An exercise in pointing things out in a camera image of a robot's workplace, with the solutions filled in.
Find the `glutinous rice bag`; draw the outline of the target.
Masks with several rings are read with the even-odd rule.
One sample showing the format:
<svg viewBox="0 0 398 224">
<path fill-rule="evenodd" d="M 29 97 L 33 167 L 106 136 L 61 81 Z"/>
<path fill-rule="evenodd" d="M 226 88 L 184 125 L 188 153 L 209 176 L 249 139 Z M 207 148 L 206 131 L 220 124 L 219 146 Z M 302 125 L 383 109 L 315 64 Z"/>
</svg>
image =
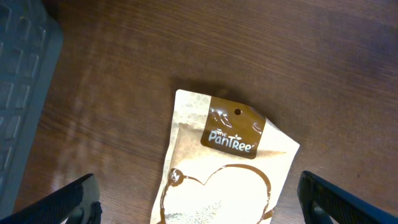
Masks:
<svg viewBox="0 0 398 224">
<path fill-rule="evenodd" d="M 178 90 L 152 223 L 270 223 L 299 144 L 252 107 Z"/>
</svg>

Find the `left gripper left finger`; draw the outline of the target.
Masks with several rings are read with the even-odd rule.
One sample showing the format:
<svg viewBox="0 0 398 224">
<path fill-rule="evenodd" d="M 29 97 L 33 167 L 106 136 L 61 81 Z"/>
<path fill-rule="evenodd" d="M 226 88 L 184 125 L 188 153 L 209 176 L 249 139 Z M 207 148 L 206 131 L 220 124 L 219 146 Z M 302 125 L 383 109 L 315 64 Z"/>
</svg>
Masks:
<svg viewBox="0 0 398 224">
<path fill-rule="evenodd" d="M 36 203 L 1 220 L 1 224 L 100 224 L 100 190 L 86 174 Z"/>
</svg>

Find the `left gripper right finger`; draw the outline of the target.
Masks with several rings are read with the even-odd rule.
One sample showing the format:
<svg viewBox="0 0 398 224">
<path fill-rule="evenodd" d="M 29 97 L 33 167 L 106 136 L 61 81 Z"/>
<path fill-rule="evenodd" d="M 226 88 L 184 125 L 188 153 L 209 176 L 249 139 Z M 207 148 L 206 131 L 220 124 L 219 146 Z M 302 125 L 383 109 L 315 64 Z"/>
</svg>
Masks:
<svg viewBox="0 0 398 224">
<path fill-rule="evenodd" d="M 307 170 L 301 173 L 297 195 L 306 224 L 397 223 L 397 217 Z"/>
</svg>

